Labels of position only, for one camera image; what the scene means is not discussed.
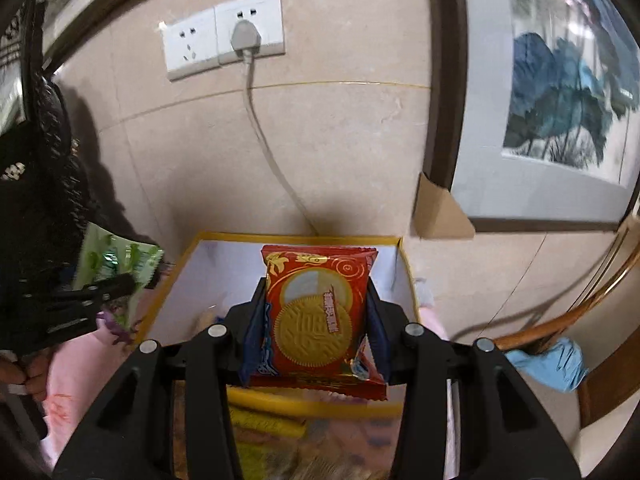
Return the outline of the person left hand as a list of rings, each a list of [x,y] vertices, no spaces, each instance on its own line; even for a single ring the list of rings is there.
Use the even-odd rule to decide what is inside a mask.
[[[5,385],[22,385],[35,401],[46,400],[50,355],[49,350],[42,350],[33,356],[27,364],[11,362],[2,356],[0,382]]]

